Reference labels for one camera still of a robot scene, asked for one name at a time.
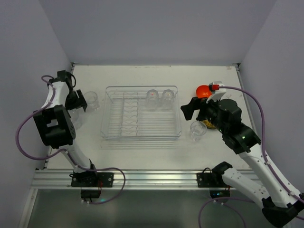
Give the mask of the brown patterned plate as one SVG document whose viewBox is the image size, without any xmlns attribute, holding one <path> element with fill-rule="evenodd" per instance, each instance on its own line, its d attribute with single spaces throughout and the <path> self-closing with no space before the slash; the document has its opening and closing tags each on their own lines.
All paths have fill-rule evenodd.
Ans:
<svg viewBox="0 0 304 228">
<path fill-rule="evenodd" d="M 211 124 L 208 120 L 204 120 L 204 121 L 202 121 L 205 125 L 206 125 L 206 127 L 208 128 L 208 129 L 212 129 L 212 130 L 215 130 L 216 129 L 216 127 L 213 125 L 213 124 Z"/>
</svg>

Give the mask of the clear glass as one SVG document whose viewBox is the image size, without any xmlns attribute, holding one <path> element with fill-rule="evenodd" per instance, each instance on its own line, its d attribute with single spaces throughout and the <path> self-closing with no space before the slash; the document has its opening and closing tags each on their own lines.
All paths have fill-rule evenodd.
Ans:
<svg viewBox="0 0 304 228">
<path fill-rule="evenodd" d="M 99 109 L 99 100 L 96 92 L 89 91 L 84 94 L 85 101 L 87 103 L 87 112 L 93 112 Z"/>
<path fill-rule="evenodd" d="M 75 130 L 80 129 L 83 125 L 83 118 L 81 116 L 81 112 L 78 109 L 73 109 L 69 111 L 69 114 Z"/>
<path fill-rule="evenodd" d="M 170 89 L 164 90 L 161 98 L 163 109 L 171 109 L 175 99 L 175 93 Z"/>
<path fill-rule="evenodd" d="M 156 109 L 159 104 L 159 93 L 155 89 L 151 89 L 146 93 L 145 105 L 148 109 Z"/>
<path fill-rule="evenodd" d="M 207 126 L 200 121 L 194 121 L 190 125 L 190 138 L 199 141 L 207 132 Z"/>
</svg>

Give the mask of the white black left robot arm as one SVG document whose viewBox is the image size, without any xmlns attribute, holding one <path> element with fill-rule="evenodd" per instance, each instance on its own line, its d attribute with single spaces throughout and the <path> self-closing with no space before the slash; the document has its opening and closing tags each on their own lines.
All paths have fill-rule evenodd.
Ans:
<svg viewBox="0 0 304 228">
<path fill-rule="evenodd" d="M 75 84 L 73 74 L 65 70 L 58 71 L 57 77 L 48 81 L 46 108 L 34 114 L 33 118 L 42 142 L 63 154 L 73 166 L 74 173 L 80 175 L 94 171 L 95 167 L 76 143 L 76 130 L 68 112 L 87 109 L 81 90 L 74 89 Z"/>
</svg>

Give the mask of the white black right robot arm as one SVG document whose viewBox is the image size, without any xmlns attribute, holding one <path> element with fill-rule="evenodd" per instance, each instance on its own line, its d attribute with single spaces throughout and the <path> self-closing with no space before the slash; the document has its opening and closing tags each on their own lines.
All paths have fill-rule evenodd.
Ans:
<svg viewBox="0 0 304 228">
<path fill-rule="evenodd" d="M 212 169 L 216 179 L 236 188 L 262 210 L 269 223 L 282 228 L 296 218 L 304 209 L 301 203 L 304 195 L 297 190 L 283 175 L 278 172 L 281 180 L 277 180 L 271 172 L 277 167 L 262 152 L 262 144 L 256 133 L 241 120 L 242 110 L 230 99 L 207 101 L 194 97 L 181 106 L 186 120 L 191 120 L 194 111 L 198 110 L 198 121 L 208 120 L 222 134 L 225 145 L 243 159 L 262 182 L 260 185 L 243 176 L 227 162 L 222 162 Z"/>
</svg>

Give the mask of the orange plastic bowl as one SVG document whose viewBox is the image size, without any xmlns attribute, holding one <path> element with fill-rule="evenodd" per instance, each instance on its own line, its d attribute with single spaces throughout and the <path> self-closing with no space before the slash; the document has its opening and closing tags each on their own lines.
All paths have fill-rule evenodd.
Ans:
<svg viewBox="0 0 304 228">
<path fill-rule="evenodd" d="M 198 98 L 209 98 L 211 95 L 212 92 L 208 85 L 200 85 L 196 89 L 196 97 Z"/>
</svg>

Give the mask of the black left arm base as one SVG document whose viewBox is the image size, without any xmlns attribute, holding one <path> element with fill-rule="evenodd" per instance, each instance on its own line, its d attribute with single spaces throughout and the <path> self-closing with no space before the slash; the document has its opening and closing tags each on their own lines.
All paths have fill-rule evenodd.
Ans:
<svg viewBox="0 0 304 228">
<path fill-rule="evenodd" d="M 112 172 L 73 172 L 69 177 L 72 178 L 72 187 L 81 188 L 81 199 L 89 202 L 100 197 L 102 188 L 111 188 L 114 181 L 114 174 Z"/>
</svg>

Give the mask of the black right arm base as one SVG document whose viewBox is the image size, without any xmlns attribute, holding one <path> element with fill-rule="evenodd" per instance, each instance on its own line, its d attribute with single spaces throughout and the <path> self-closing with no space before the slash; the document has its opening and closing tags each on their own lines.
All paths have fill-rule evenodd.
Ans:
<svg viewBox="0 0 304 228">
<path fill-rule="evenodd" d="M 212 199 L 230 197 L 230 187 L 224 183 L 220 174 L 210 168 L 196 173 L 196 181 L 199 188 L 208 188 Z"/>
</svg>

